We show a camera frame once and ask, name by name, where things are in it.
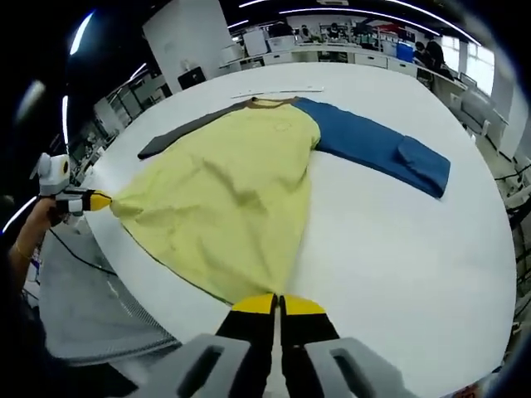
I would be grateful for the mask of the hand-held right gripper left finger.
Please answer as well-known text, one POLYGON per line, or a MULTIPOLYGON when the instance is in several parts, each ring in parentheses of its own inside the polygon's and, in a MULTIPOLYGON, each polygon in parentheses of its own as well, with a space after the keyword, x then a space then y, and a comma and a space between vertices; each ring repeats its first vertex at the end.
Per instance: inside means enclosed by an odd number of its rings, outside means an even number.
POLYGON ((140 397, 261 397, 271 369, 277 296, 245 298, 214 334, 158 362, 140 397))

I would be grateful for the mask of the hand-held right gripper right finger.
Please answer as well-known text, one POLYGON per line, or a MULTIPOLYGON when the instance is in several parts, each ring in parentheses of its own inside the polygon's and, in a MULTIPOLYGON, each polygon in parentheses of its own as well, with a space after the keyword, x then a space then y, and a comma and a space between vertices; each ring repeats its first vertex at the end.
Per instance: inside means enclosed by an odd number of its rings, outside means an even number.
POLYGON ((353 337, 340 337, 325 310, 280 297, 282 372, 291 397, 413 397, 401 372, 353 337))

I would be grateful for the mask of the person's left hand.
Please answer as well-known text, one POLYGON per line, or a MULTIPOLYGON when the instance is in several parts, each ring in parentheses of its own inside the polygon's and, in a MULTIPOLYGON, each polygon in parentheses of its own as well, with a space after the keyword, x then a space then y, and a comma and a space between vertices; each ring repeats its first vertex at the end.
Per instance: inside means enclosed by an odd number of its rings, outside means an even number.
POLYGON ((60 223, 62 216, 54 198, 41 197, 26 218, 22 229, 32 233, 43 233, 60 223))

